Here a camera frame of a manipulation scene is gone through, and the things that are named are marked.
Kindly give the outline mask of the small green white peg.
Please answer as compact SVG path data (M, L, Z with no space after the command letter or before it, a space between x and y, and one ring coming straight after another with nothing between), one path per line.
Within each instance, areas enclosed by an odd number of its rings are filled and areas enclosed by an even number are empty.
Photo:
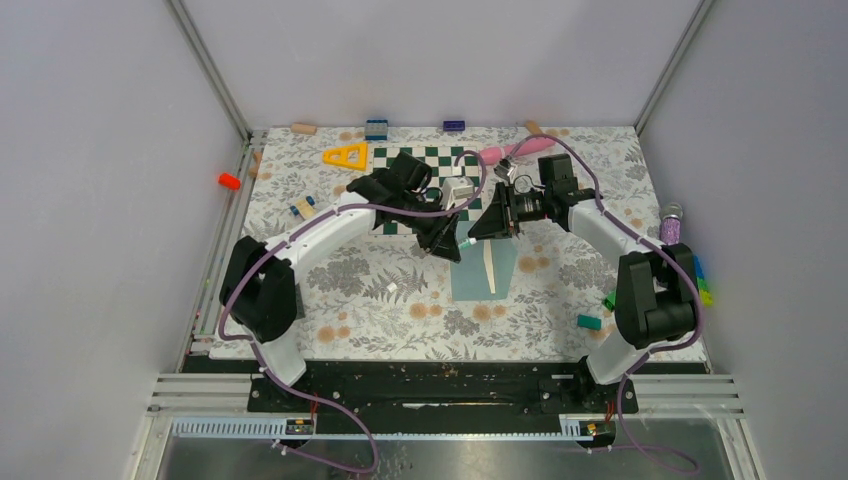
M465 240L463 240L462 242L459 243L459 249L464 250L464 249L470 248L471 246L475 245L476 243L477 243L477 240L475 238L466 238Z

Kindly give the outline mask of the grey-blue envelope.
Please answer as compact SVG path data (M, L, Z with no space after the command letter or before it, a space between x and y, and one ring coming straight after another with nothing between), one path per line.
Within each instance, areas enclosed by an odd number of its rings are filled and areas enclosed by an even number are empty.
M504 300L508 297L517 248L511 239L491 240L497 292L491 295L483 264L483 241L460 250L461 261L450 266L451 295L455 301Z

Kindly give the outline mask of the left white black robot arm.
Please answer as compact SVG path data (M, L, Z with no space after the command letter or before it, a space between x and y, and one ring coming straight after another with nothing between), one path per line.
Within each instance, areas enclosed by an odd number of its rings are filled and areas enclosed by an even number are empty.
M413 231L426 253L458 262L456 226L466 202L442 206L427 198L430 167L400 153L387 168L351 181L329 207L268 242L245 236L233 246L219 293L219 335L233 320L244 329L263 372L275 382L272 398L288 411L309 401L306 362L290 329L298 316L298 284L345 243L387 222Z

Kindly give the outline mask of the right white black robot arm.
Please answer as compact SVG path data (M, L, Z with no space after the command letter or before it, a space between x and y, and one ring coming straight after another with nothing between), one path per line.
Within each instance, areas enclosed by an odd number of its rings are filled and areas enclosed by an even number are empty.
M516 236L524 224L549 220L589 243L617 269L616 332L584 357L573 386L575 402L597 412L613 398L612 384L633 372L653 351L681 347L701 331L703 304L695 256L682 243L666 245L631 230L608 211L601 195L582 188L567 154L538 161L540 186L520 191L508 158L489 207L471 227L477 240Z

